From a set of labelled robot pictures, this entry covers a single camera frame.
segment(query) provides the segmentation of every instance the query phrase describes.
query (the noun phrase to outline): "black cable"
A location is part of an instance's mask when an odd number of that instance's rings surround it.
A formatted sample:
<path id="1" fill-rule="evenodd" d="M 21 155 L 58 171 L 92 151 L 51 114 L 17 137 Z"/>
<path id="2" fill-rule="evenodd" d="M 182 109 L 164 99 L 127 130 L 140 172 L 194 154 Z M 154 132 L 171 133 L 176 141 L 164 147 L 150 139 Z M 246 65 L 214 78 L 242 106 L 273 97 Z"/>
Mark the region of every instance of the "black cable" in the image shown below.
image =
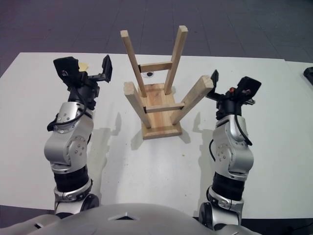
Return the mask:
<path id="1" fill-rule="evenodd" d="M 213 139 L 211 140 L 211 142 L 209 144 L 209 151 L 210 151 L 210 154 L 211 154 L 211 157 L 212 157 L 213 161 L 215 161 L 215 157 L 214 157 L 214 155 L 212 153 L 212 150 L 211 150 L 212 143 L 213 143 Z"/>
<path id="2" fill-rule="evenodd" d="M 308 225 L 305 225 L 305 226 L 302 226 L 302 227 L 296 228 L 296 229 L 292 230 L 292 232 L 294 232 L 294 231 L 296 231 L 296 230 L 299 230 L 299 229 L 303 229 L 303 228 L 309 227 L 309 226 L 311 226 L 311 225 L 313 225 L 313 222 L 312 222 L 312 223 L 310 223 L 310 224 L 308 224 Z"/>
<path id="3" fill-rule="evenodd" d="M 86 104 L 84 98 L 79 94 L 79 92 L 77 91 L 77 89 L 76 89 L 75 87 L 72 88 L 72 89 L 74 89 L 74 91 L 75 91 L 75 93 L 77 94 L 79 100 L 83 103 L 84 109 L 82 110 L 82 112 L 81 112 L 77 117 L 75 117 L 75 118 L 72 119 L 72 120 L 69 120 L 69 121 L 66 121 L 66 122 L 60 122 L 60 123 L 57 123 L 57 122 L 49 123 L 47 129 L 48 129 L 48 128 L 52 128 L 52 127 L 54 127 L 54 126 L 67 125 L 67 124 L 70 124 L 70 123 L 72 123 L 72 122 L 75 122 L 75 121 L 77 121 L 78 119 L 80 119 L 80 118 L 86 113 L 87 104 Z"/>
<path id="4" fill-rule="evenodd" d="M 249 138 L 245 135 L 245 133 L 243 132 L 243 130 L 241 129 L 240 125 L 239 125 L 239 122 L 238 122 L 238 117 L 237 117 L 237 107 L 238 107 L 238 104 L 236 104 L 236 108 L 235 108 L 235 122 L 236 122 L 236 125 L 239 129 L 239 132 L 240 134 L 244 137 L 247 145 L 250 145 L 252 146 L 252 142 L 249 140 Z"/>

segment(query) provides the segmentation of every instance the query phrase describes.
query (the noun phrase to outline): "wooden crossbar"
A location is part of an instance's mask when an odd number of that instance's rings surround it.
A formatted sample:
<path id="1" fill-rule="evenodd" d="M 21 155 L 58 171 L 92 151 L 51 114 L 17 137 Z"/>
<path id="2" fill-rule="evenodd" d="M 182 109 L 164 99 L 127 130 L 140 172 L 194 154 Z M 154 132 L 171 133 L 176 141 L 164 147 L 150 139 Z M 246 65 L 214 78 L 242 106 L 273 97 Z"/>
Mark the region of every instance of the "wooden crossbar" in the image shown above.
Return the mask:
<path id="1" fill-rule="evenodd" d="M 162 104 L 162 105 L 154 105 L 143 107 L 145 113 L 156 113 L 156 112 L 164 112 L 164 111 L 172 111 L 172 110 L 179 110 L 185 106 L 185 103 L 176 103 L 176 104 Z"/>
<path id="2" fill-rule="evenodd" d="M 172 67 L 172 61 L 152 63 L 152 64 L 143 64 L 139 65 L 140 72 L 152 72 L 160 70 L 169 70 Z"/>

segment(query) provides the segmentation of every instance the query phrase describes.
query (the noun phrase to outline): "black robot arm segment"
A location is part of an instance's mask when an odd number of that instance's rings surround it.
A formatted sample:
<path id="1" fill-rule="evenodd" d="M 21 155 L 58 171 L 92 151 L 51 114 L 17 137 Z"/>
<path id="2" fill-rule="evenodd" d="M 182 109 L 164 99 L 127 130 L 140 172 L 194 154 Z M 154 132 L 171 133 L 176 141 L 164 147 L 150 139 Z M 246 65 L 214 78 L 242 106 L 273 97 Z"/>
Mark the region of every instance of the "black robot arm segment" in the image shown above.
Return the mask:
<path id="1" fill-rule="evenodd" d="M 94 110 L 95 98 L 99 95 L 98 81 L 111 81 L 112 63 L 107 55 L 102 62 L 102 73 L 88 76 L 87 72 L 79 72 L 78 60 L 73 57 L 65 57 L 53 61 L 58 76 L 67 85 L 70 91 L 68 102 L 78 102 L 83 105 L 79 108 L 80 114 L 69 121 L 57 122 L 57 117 L 47 126 L 48 131 L 52 131 L 54 126 L 67 125 L 75 122 L 86 114 L 87 108 Z"/>

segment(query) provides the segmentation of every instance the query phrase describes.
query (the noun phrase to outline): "black object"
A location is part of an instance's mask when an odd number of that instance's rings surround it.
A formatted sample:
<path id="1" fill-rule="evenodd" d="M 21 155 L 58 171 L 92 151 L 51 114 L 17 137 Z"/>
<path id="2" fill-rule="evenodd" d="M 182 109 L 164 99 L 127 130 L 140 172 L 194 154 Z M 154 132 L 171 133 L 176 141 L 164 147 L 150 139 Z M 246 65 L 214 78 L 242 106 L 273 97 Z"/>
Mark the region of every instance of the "black object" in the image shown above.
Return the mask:
<path id="1" fill-rule="evenodd" d="M 84 200 L 80 211 L 86 211 L 100 205 L 99 198 L 94 194 L 89 194 L 88 197 Z"/>
<path id="2" fill-rule="evenodd" d="M 53 61 L 58 76 L 67 85 L 70 91 L 68 102 L 78 102 L 84 105 L 84 109 L 76 118 L 67 122 L 56 122 L 56 118 L 47 126 L 48 131 L 53 131 L 54 126 L 67 125 L 78 120 L 82 115 L 86 114 L 87 108 L 94 110 L 96 102 L 95 98 L 99 95 L 99 81 L 111 81 L 112 63 L 107 55 L 102 62 L 102 73 L 98 75 L 88 76 L 87 72 L 79 72 L 78 60 L 73 57 L 65 57 Z"/>
<path id="3" fill-rule="evenodd" d="M 210 151 L 210 154 L 211 154 L 211 157 L 212 157 L 213 161 L 215 161 L 215 157 L 214 157 L 214 155 L 213 155 L 213 153 L 212 153 L 212 149 L 211 149 L 212 144 L 213 144 L 213 139 L 210 141 L 210 144 L 209 144 L 209 151 Z"/>
<path id="4" fill-rule="evenodd" d="M 303 75 L 313 85 L 313 67 L 309 67 L 306 70 L 304 70 Z"/>
<path id="5" fill-rule="evenodd" d="M 225 198 L 240 201 L 245 189 L 245 182 L 229 179 L 215 172 L 212 189 L 214 192 Z"/>
<path id="6" fill-rule="evenodd" d="M 61 213 L 56 214 L 56 216 L 59 217 L 60 219 L 64 219 L 64 218 L 69 217 L 71 215 L 73 215 L 73 214 L 68 213 L 68 212 L 61 212 Z"/>
<path id="7" fill-rule="evenodd" d="M 60 192 L 77 190 L 89 180 L 87 166 L 67 174 L 54 174 L 54 180 Z"/>
<path id="8" fill-rule="evenodd" d="M 226 224 L 216 224 L 213 228 L 212 205 L 209 202 L 203 202 L 200 206 L 198 221 L 211 230 L 221 230 Z"/>
<path id="9" fill-rule="evenodd" d="M 204 226 L 212 228 L 212 206 L 209 202 L 203 202 L 199 210 L 198 221 Z"/>
<path id="10" fill-rule="evenodd" d="M 244 137 L 247 145 L 252 145 L 252 142 L 248 139 L 245 133 L 242 131 L 237 115 L 241 116 L 241 106 L 243 104 L 254 104 L 255 101 L 252 99 L 261 86 L 261 82 L 254 80 L 250 77 L 243 77 L 237 85 L 237 88 L 230 88 L 225 94 L 215 93 L 216 85 L 219 80 L 219 73 L 215 70 L 211 76 L 213 81 L 213 89 L 206 95 L 207 98 L 215 100 L 216 108 L 216 119 L 221 120 L 227 115 L 235 115 L 235 121 L 238 129 Z"/>

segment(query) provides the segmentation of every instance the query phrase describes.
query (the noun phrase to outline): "wooden board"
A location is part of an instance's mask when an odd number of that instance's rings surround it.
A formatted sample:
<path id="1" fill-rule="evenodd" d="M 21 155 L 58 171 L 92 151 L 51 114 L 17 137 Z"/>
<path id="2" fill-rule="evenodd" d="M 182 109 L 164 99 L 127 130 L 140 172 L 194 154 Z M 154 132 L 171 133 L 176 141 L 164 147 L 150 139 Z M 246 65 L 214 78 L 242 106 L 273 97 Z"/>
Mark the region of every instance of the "wooden board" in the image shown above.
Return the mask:
<path id="1" fill-rule="evenodd" d="M 146 109 L 145 113 L 156 113 L 156 112 L 163 112 L 163 111 L 173 111 L 173 110 L 180 110 L 185 106 L 185 103 L 176 103 L 176 104 L 162 104 L 162 105 L 154 105 L 144 107 Z"/>
<path id="2" fill-rule="evenodd" d="M 182 50 L 184 49 L 184 44 L 186 41 L 188 29 L 184 25 L 178 27 L 177 36 L 174 44 L 173 54 L 171 61 L 173 62 L 172 67 L 168 70 L 165 80 L 165 94 L 170 94 L 172 92 L 172 84 L 174 82 L 175 74 L 178 68 L 180 56 Z"/>
<path id="3" fill-rule="evenodd" d="M 175 104 L 173 94 L 165 95 L 164 83 L 145 85 L 147 97 L 142 97 L 144 106 L 155 106 L 163 104 Z M 178 136 L 182 134 L 180 123 L 172 124 L 171 115 L 174 111 L 164 111 L 147 114 L 150 119 L 151 128 L 146 128 L 142 123 L 142 137 L 144 140 Z"/>
<path id="4" fill-rule="evenodd" d="M 129 35 L 128 35 L 128 31 L 127 30 L 122 30 L 121 31 L 121 37 L 122 37 L 124 46 L 126 48 L 129 61 L 131 62 L 132 68 L 134 70 L 135 77 L 136 77 L 136 80 L 137 80 L 138 85 L 139 85 L 139 89 L 141 90 L 142 96 L 146 97 L 147 95 L 146 95 L 146 92 L 144 90 L 144 84 L 143 84 L 142 76 L 141 76 L 141 73 L 139 71 L 139 67 L 138 67 L 138 63 L 137 63 L 137 60 L 136 60 L 135 52 L 134 52 L 134 49 L 133 49 L 133 45 L 132 45 L 131 39 L 129 38 Z"/>
<path id="5" fill-rule="evenodd" d="M 172 67 L 172 61 L 152 63 L 152 64 L 141 64 L 139 65 L 140 72 L 152 72 L 152 71 L 161 71 L 169 70 Z"/>

